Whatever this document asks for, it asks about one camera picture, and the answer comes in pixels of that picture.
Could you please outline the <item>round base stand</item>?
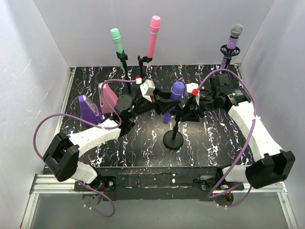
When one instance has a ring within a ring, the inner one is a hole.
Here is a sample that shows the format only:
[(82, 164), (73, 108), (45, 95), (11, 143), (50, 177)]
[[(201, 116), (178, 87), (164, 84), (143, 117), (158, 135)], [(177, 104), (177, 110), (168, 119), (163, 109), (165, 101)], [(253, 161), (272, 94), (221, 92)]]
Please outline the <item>round base stand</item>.
[[(191, 109), (192, 99), (189, 98), (183, 108)], [(163, 136), (163, 144), (167, 149), (178, 150), (183, 145), (183, 135), (178, 131), (179, 122), (182, 122), (182, 110), (179, 105), (173, 108), (169, 114), (175, 116), (175, 125), (172, 130), (167, 131)]]
[(125, 90), (125, 94), (129, 95), (132, 99), (134, 99), (137, 95), (137, 90), (135, 87), (133, 87), (130, 83), (130, 79), (128, 78), (128, 69), (127, 69), (127, 60), (128, 60), (128, 56), (127, 54), (125, 54), (124, 50), (122, 50), (121, 53), (116, 52), (118, 59), (120, 60), (124, 72), (125, 72), (125, 77), (124, 79), (127, 80), (128, 82), (126, 83), (127, 89)]

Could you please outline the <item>tripod stand with shock mount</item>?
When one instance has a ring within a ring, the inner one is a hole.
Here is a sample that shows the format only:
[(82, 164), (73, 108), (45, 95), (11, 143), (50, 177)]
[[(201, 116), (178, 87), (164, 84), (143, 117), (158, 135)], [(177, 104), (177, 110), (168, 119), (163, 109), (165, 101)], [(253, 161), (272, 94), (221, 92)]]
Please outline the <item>tripod stand with shock mount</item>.
[(224, 55), (220, 65), (220, 69), (227, 69), (232, 57), (239, 55), (240, 49), (237, 46), (234, 49), (229, 49), (227, 45), (222, 45), (220, 48), (220, 52)]

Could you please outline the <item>pink plastic microphone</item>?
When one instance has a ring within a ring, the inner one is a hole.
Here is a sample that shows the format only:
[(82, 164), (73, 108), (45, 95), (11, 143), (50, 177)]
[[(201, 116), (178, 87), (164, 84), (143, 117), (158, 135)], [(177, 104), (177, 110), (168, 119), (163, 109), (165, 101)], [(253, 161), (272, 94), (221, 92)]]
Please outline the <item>pink plastic microphone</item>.
[(157, 40), (157, 34), (159, 32), (161, 25), (161, 18), (157, 15), (152, 16), (150, 22), (150, 36), (148, 42), (148, 49), (147, 49), (147, 57), (152, 59), (154, 54), (154, 49)]

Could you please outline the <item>purple glitter microphone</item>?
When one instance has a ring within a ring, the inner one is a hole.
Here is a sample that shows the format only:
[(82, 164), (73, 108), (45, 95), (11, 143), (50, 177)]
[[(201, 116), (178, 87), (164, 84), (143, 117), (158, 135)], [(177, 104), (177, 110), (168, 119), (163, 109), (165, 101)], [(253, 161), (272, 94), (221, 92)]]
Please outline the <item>purple glitter microphone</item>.
[(237, 42), (238, 42), (239, 36), (241, 35), (242, 31), (243, 31), (243, 27), (241, 24), (235, 24), (231, 28), (231, 31), (230, 31), (231, 35), (226, 44), (229, 49), (234, 49), (237, 46)]

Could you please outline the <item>teal plastic microphone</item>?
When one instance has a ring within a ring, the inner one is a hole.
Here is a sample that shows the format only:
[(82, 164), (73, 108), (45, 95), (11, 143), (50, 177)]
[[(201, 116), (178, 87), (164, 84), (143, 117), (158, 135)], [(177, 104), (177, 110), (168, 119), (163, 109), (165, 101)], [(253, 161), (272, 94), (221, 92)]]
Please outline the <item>teal plastic microphone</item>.
[(117, 58), (120, 60), (121, 68), (123, 72), (126, 73), (128, 56), (125, 54), (122, 47), (122, 38), (118, 28), (113, 28), (110, 30), (112, 41), (116, 48)]

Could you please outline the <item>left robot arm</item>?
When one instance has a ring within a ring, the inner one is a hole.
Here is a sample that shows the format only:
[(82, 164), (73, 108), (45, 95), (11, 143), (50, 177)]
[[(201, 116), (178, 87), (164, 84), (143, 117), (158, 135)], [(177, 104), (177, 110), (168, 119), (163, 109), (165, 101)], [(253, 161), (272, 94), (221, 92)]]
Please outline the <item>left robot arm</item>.
[(90, 184), (98, 174), (92, 166), (80, 162), (79, 157), (100, 144), (126, 135), (134, 127), (132, 117), (152, 109), (165, 114), (180, 102), (169, 96), (162, 98), (153, 95), (151, 102), (145, 101), (136, 107), (129, 95), (121, 95), (114, 107), (117, 115), (76, 134), (58, 133), (44, 154), (43, 161), (59, 182), (72, 178)]

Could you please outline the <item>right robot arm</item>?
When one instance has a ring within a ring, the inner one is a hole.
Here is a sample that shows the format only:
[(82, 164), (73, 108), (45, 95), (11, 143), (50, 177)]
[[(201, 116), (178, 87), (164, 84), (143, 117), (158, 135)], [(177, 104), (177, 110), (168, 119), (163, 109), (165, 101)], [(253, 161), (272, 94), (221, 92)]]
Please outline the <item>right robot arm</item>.
[(218, 108), (224, 109), (234, 120), (246, 139), (242, 150), (250, 148), (254, 162), (250, 165), (239, 165), (235, 160), (231, 165), (217, 169), (214, 178), (204, 181), (213, 190), (221, 185), (248, 183), (259, 189), (287, 180), (294, 165), (295, 156), (292, 151), (284, 151), (268, 133), (257, 115), (256, 103), (246, 86), (233, 87), (226, 73), (205, 78), (210, 82), (208, 95), (200, 96), (201, 85), (188, 84), (186, 92), (195, 99), (196, 115)]

